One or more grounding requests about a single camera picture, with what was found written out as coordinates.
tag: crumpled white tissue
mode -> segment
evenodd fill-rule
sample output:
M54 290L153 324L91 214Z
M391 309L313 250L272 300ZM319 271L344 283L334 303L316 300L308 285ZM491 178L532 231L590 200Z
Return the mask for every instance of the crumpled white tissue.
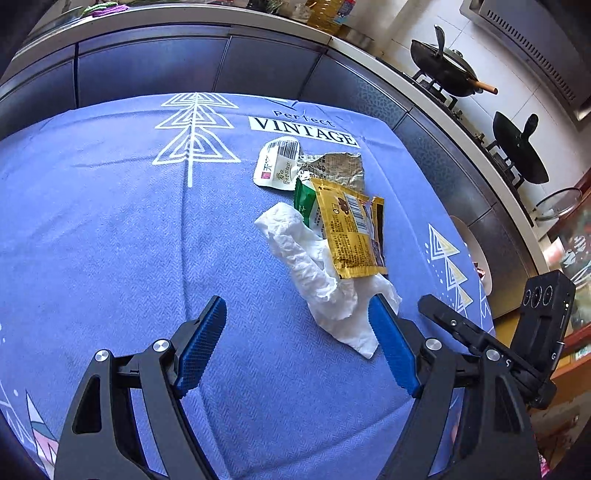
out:
M272 254L289 268L316 323L339 342L371 358L378 340L369 325L369 300L382 293L398 313L401 298L394 286L382 275L340 279L328 240L306 227L301 213L286 203L267 210L255 226L266 237Z

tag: blue gripper pad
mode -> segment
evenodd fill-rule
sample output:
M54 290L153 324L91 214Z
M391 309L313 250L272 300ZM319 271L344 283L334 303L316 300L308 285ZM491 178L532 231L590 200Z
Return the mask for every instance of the blue gripper pad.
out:
M369 324L399 387L414 397L421 383L417 377L415 357L382 300L374 296L369 301Z
M177 380L174 388L179 398L199 385L205 367L226 325L226 302L217 297L204 310L203 318L178 358Z

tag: black handle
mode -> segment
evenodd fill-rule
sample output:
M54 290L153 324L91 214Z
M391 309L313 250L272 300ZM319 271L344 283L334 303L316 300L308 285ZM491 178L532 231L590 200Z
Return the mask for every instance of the black handle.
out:
M521 134L522 140L529 140L531 134L535 132L535 129L538 128L538 116L535 113L532 113L530 117L525 122L525 127L523 127L523 133Z
M443 47L445 46L445 32L439 25L435 25L435 35L437 35L437 46L439 50L437 51L438 57L443 57Z

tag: cooking oil bottle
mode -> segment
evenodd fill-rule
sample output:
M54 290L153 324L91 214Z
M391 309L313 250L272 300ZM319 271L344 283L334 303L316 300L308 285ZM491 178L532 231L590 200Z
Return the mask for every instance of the cooking oil bottle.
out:
M355 0L308 0L306 6L312 9L308 25L334 35L353 10Z

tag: cabinet door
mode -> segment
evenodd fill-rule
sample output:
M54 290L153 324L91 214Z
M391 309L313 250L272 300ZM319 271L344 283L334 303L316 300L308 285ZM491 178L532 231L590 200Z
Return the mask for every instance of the cabinet door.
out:
M330 57L322 57L300 100L364 113L394 128L406 110L361 75Z
M415 119L407 115L394 133L421 168L448 214L470 225L491 208L454 157Z
M0 140L76 108L74 47L29 65L0 86Z
M527 279L536 275L529 253L505 209L496 204L470 225L491 269L492 293L488 296L493 318L521 304Z
M215 91L297 99L319 56L276 40L232 37Z
M149 28L142 30L151 34ZM103 39L99 48L95 39L80 43L80 106L159 93L211 92L228 42L176 37L121 43L113 35L109 46L109 40Z

